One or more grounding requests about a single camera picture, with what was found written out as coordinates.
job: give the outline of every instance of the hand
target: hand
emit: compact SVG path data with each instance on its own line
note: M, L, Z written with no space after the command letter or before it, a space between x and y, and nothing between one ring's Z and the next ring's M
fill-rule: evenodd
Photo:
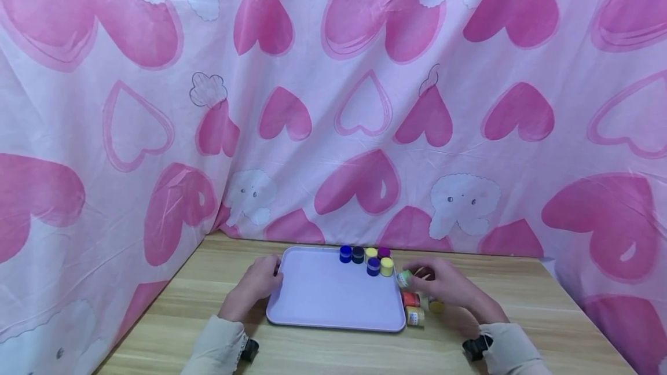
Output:
M413 274L408 281L410 290L424 292L445 304L465 308L480 324L508 322L500 305L451 262L425 257L410 262L403 269Z
M266 299L283 281L278 273L280 258L276 255L257 258L245 271L241 281L222 303L218 317L240 322L258 300Z

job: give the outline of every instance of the plastic tray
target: plastic tray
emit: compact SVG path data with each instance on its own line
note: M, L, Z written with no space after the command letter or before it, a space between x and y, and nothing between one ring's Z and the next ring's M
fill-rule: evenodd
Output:
M269 322L376 332L400 332L405 313L395 275L371 277L366 265L339 260L335 248L290 247L282 286L272 293Z

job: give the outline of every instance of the left hand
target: left hand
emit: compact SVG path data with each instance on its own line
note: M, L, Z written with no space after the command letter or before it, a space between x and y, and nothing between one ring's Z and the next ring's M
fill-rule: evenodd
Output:
M269 255L257 258L245 272L241 281L225 298L218 317L240 322L258 300L266 299L283 281L278 274L280 258Z

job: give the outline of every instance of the wrist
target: wrist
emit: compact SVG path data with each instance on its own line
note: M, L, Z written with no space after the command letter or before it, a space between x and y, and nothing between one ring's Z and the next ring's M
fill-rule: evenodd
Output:
M225 297L218 317L229 322L241 322L254 305L255 300L249 293L235 287Z

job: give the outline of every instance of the beige sleeve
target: beige sleeve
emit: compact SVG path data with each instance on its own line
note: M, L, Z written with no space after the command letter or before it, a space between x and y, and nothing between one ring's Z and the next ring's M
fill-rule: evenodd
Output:
M484 352L489 375L550 375L526 332L516 323L482 324L479 331L493 339Z
M247 340L242 323L213 315L195 341L181 375L232 375Z

